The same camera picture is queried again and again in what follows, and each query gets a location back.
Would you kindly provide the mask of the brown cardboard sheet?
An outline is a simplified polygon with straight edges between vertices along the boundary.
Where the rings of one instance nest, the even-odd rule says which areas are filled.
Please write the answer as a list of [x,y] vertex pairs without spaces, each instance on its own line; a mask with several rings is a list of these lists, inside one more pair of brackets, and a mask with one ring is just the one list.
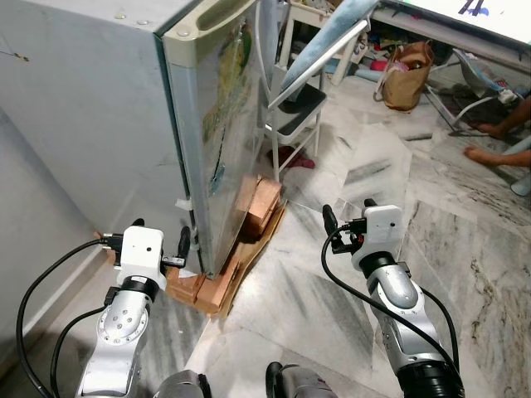
[[222,275],[219,276],[222,280],[234,279],[238,282],[238,289],[236,292],[239,291],[240,285],[243,280],[246,279],[247,273],[254,268],[255,262],[261,257],[262,251],[275,235],[276,229],[281,223],[282,217],[284,217],[285,208],[287,208],[287,200],[281,198],[280,204],[276,207],[273,216],[270,217],[270,222],[266,227],[265,232],[263,232],[262,237],[253,243],[240,242],[236,244],[234,254],[231,255],[229,262],[225,265]]

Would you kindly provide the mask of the grey silver fridge body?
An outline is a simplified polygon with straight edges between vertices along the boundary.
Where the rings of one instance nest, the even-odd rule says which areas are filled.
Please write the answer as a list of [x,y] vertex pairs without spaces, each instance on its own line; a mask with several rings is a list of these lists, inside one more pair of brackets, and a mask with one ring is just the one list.
[[0,109],[91,227],[193,227],[162,34],[197,0],[0,0]]

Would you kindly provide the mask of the silver left robot leg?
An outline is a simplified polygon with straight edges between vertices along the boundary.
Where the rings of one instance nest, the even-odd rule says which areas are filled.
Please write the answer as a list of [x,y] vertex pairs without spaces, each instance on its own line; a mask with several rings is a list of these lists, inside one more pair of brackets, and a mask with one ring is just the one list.
[[207,376],[185,369],[167,376],[153,398],[212,398]]

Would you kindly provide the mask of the white printed table top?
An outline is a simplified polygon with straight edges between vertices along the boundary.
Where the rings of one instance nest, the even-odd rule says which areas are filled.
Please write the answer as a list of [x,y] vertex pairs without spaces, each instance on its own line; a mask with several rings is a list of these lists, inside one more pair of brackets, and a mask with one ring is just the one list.
[[531,42],[531,0],[382,0],[398,10]]

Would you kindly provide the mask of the orange clay brick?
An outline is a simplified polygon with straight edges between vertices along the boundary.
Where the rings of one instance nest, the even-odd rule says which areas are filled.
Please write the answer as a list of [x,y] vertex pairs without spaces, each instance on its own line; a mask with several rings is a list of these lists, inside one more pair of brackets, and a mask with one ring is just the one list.
[[192,305],[209,318],[224,318],[231,311],[231,302],[237,289],[238,282],[234,279],[205,278]]
[[255,191],[240,232],[241,241],[257,241],[262,237],[280,202],[281,193],[280,182],[265,176],[256,178]]
[[193,306],[196,303],[197,293],[204,281],[205,275],[187,273],[185,269],[167,268],[167,295],[179,303]]

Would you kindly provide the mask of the dark red cloth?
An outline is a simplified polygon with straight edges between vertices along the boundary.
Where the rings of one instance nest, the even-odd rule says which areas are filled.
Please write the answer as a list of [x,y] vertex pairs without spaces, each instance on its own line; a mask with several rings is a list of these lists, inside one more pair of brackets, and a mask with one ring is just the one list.
[[285,169],[291,169],[292,167],[302,167],[303,169],[316,168],[314,160],[304,155],[302,149],[295,149],[291,145],[281,145],[278,148],[278,162]]

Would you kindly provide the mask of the pale blue plastic tub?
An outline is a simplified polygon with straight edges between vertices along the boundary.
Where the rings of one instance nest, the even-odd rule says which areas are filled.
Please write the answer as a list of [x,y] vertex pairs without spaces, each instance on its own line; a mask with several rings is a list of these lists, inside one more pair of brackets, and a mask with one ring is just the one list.
[[531,172],[527,172],[509,186],[509,190],[519,197],[528,197],[531,190]]

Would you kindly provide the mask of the light blue padded board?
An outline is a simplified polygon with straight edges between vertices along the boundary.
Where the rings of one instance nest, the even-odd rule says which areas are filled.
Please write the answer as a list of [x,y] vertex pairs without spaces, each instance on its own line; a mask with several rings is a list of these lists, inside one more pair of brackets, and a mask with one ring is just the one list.
[[281,80],[275,98],[268,109],[277,109],[281,102],[302,90],[309,76],[321,69],[323,64],[338,50],[347,46],[361,32],[368,29],[368,19],[380,0],[343,0],[319,29],[319,33],[295,58]]

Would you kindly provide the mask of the white stool with black seat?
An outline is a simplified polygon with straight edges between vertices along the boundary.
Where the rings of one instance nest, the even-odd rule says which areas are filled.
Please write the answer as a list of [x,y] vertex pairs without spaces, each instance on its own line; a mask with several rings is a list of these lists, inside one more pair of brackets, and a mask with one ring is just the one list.
[[329,95],[314,85],[304,85],[295,101],[281,101],[265,111],[266,147],[270,150],[273,178],[312,143],[312,152],[319,147],[321,114]]

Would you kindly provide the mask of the silver right robot leg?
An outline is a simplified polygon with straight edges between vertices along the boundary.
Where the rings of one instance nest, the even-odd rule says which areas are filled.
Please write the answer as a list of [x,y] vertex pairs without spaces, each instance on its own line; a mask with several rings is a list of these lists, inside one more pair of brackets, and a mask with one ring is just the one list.
[[270,362],[265,388],[268,398],[338,398],[319,374],[296,364]]

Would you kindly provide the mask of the grey metal frame bouncer seat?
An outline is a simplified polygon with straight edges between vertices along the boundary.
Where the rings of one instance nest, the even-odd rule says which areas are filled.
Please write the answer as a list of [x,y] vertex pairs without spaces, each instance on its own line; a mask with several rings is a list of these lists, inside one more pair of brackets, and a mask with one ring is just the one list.
[[496,102],[512,109],[519,102],[504,105],[497,99],[498,91],[512,90],[526,99],[531,94],[528,85],[511,85],[494,74],[486,61],[474,54],[452,49],[449,60],[430,72],[425,96],[435,106],[451,136],[462,136],[471,131],[465,117],[475,107]]

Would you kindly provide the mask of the silver robot leg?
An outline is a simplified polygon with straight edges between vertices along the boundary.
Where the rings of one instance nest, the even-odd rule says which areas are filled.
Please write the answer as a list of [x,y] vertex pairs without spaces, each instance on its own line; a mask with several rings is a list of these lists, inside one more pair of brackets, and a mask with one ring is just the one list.
[[212,398],[207,376],[185,369],[167,376],[153,398]]
[[338,398],[319,374],[296,364],[270,362],[265,388],[268,398]]

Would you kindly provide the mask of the brown paper bag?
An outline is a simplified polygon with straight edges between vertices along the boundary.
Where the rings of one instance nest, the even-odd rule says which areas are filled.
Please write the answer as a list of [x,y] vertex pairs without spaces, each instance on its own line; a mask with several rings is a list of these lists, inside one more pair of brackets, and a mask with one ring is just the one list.
[[420,103],[422,90],[435,61],[430,41],[399,46],[377,80],[373,99],[388,109],[411,111]]

